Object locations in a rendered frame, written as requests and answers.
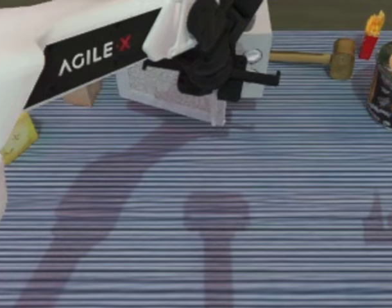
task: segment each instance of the red x letter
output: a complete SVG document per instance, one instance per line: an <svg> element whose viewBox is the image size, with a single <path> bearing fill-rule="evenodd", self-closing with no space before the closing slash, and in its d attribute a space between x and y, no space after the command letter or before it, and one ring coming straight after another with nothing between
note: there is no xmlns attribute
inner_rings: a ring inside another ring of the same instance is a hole
<svg viewBox="0 0 392 308"><path fill-rule="evenodd" d="M124 51L126 49L130 49L130 39L131 39L131 35L129 34L126 37L121 37L120 38L120 44L117 45L117 47L119 48L119 51Z"/></svg>

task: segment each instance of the table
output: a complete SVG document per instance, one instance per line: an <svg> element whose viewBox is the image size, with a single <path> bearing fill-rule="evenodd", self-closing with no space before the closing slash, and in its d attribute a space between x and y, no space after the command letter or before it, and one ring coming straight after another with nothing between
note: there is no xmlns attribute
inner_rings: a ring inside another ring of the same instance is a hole
<svg viewBox="0 0 392 308"><path fill-rule="evenodd" d="M276 32L273 47L359 36ZM0 307L392 307L392 132L363 106L373 67L335 81L271 64L280 86L232 105L226 128L126 102L113 78L94 108L32 111L40 139L7 169Z"/></svg>

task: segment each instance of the wooden block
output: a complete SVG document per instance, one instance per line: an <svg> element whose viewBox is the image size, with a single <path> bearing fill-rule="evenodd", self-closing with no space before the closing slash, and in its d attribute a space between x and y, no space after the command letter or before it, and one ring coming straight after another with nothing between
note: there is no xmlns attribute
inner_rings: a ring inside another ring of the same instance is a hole
<svg viewBox="0 0 392 308"><path fill-rule="evenodd" d="M29 114L23 112L18 118L16 125L4 145L0 154L6 165L13 162L25 152L38 138L36 128Z"/></svg>
<svg viewBox="0 0 392 308"><path fill-rule="evenodd" d="M63 100L72 105L91 107L93 106L100 89L101 81L96 81L65 95Z"/></svg>

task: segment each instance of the cylindrical container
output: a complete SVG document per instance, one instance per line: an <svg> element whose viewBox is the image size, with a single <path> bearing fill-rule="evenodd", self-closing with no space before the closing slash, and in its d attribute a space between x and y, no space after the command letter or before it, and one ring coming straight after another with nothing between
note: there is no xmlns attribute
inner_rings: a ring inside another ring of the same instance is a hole
<svg viewBox="0 0 392 308"><path fill-rule="evenodd" d="M367 109L372 117L386 128L392 128L392 42L377 53L377 64Z"/></svg>
<svg viewBox="0 0 392 308"><path fill-rule="evenodd" d="M365 34L364 40L362 41L359 58L363 60L369 60L374 51L375 44L378 41L378 37L372 37Z"/></svg>

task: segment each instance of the background wall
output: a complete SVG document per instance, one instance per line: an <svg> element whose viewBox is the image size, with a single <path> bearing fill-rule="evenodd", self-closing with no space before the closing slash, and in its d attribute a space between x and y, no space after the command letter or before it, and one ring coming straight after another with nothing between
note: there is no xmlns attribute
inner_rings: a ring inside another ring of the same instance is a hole
<svg viewBox="0 0 392 308"><path fill-rule="evenodd" d="M0 0L1 7L46 0ZM384 10L392 30L392 0L268 0L274 30L362 30L367 18Z"/></svg>

